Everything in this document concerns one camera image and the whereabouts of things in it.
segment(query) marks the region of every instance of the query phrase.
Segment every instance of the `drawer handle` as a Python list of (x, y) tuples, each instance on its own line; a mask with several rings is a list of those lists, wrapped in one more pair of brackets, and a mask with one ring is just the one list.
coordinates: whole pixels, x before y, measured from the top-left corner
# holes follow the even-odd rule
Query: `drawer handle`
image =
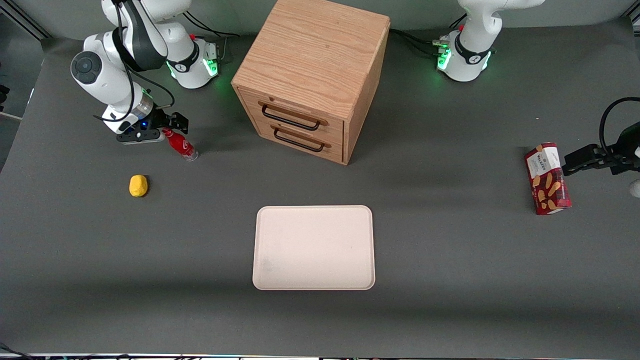
[(307, 126), (307, 125), (299, 124), (299, 123), (297, 123), (295, 121), (287, 120), (287, 119), (285, 119), (283, 117), (272, 115), (272, 114), (267, 112), (267, 104), (262, 105), (262, 114), (264, 116), (268, 117), (269, 119), (277, 120), (279, 122), (283, 122), (285, 124), (293, 125), (293, 126), (299, 127), (300, 129), (304, 129), (304, 130), (308, 130), (308, 131), (318, 130), (318, 127), (320, 126), (320, 121), (317, 121), (314, 126)]
[(299, 146), (299, 147), (301, 147), (303, 149), (306, 149), (306, 150), (309, 150), (309, 151), (313, 151), (313, 152), (321, 152), (322, 149), (324, 149), (324, 144), (323, 143), (320, 144), (320, 147), (311, 147), (311, 146), (305, 145), (303, 143), (299, 143), (299, 142), (295, 142), (295, 141), (287, 139), (287, 138), (283, 138), (282, 136), (278, 135), (278, 131), (279, 130), (280, 129), (277, 128), (277, 127), (273, 130), (273, 136), (278, 140), (282, 140), (284, 142), (288, 142), (291, 145)]

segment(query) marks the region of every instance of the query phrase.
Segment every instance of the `yellow ball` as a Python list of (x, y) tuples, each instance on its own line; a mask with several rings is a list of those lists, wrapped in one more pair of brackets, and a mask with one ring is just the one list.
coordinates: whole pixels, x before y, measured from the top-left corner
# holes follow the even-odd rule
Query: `yellow ball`
[(144, 175), (133, 175), (129, 181), (129, 193), (134, 197), (142, 197), (147, 193), (149, 185)]

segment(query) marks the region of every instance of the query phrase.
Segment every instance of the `white tray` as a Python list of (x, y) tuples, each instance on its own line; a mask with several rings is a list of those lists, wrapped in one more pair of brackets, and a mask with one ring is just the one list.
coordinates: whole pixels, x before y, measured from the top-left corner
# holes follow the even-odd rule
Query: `white tray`
[(258, 211), (256, 288), (368, 290), (375, 281), (368, 207), (266, 206)]

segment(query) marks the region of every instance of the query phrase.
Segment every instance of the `gray tabletop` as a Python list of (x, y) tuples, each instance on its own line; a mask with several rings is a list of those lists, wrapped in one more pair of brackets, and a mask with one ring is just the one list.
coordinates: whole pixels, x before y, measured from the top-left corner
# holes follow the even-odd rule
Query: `gray tabletop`
[[(571, 176), (574, 207), (539, 217), (523, 159), (541, 142), (596, 142), (604, 108), (637, 95), (628, 20), (505, 29), (473, 83), (391, 35), (347, 167), (255, 134), (229, 84), (252, 40), (231, 39), (199, 90), (149, 72), (191, 121), (193, 163), (167, 143), (116, 143), (69, 74), (80, 43), (49, 44), (0, 174), (0, 339), (25, 352), (639, 357), (637, 174)], [(611, 140), (637, 112), (612, 113)], [(144, 199), (128, 194), (133, 174), (150, 178)], [(309, 204), (372, 209), (373, 289), (253, 287), (258, 210)]]

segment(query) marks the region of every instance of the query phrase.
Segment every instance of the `wood grain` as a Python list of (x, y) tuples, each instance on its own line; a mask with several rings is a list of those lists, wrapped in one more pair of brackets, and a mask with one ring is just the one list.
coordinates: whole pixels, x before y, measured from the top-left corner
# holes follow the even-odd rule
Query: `wood grain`
[[(278, 0), (232, 84), (258, 134), (343, 165), (349, 163), (376, 93), (390, 21), (326, 0)], [(309, 131), (270, 119), (268, 112)], [(276, 139), (277, 127), (317, 153)]]
[(360, 136), (360, 131), (362, 130), (362, 126), (364, 125), (364, 120), (369, 113), (369, 108), (371, 107), (371, 102), (373, 101), (374, 95), (376, 95), (376, 90), (378, 89), (378, 83), (380, 82), (380, 72), (382, 71), (382, 61), (385, 57), (385, 50), (387, 48), (387, 36), (388, 36), (388, 28), (385, 36), (380, 39), (380, 43), (378, 44), (378, 50), (376, 53), (376, 57), (373, 59), (371, 64), (371, 71), (367, 76), (367, 80), (362, 86), (362, 90), (360, 91), (360, 98), (356, 103), (356, 106), (353, 108), (353, 112), (351, 114), (351, 121), (347, 123), (344, 130), (344, 162), (349, 163), (351, 159), (351, 155), (353, 154), (353, 149), (356, 146), (356, 141)]
[(325, 0), (278, 0), (233, 84), (349, 121), (389, 23)]

